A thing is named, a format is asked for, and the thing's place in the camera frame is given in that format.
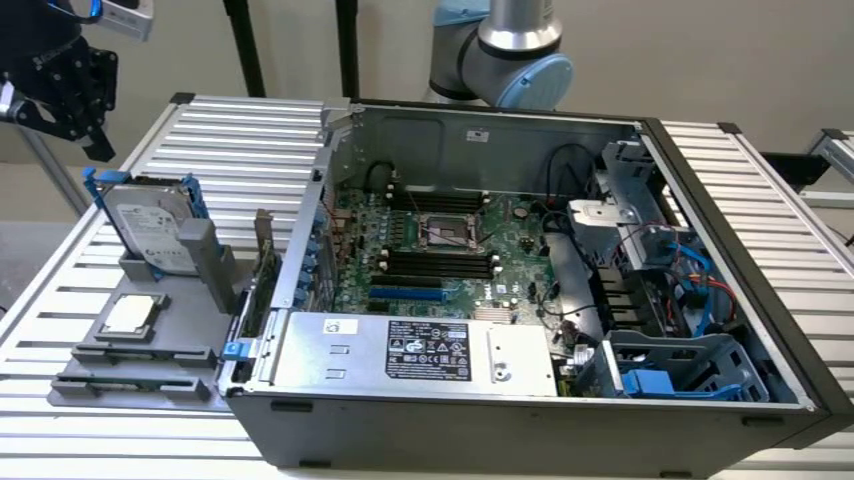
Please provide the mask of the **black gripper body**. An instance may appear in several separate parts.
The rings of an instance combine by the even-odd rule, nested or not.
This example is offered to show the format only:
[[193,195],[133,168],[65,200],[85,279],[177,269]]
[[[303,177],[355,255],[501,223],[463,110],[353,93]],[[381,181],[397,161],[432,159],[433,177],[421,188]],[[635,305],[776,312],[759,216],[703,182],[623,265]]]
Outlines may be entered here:
[[114,109],[117,66],[78,30],[4,30],[1,121],[76,142],[77,122]]

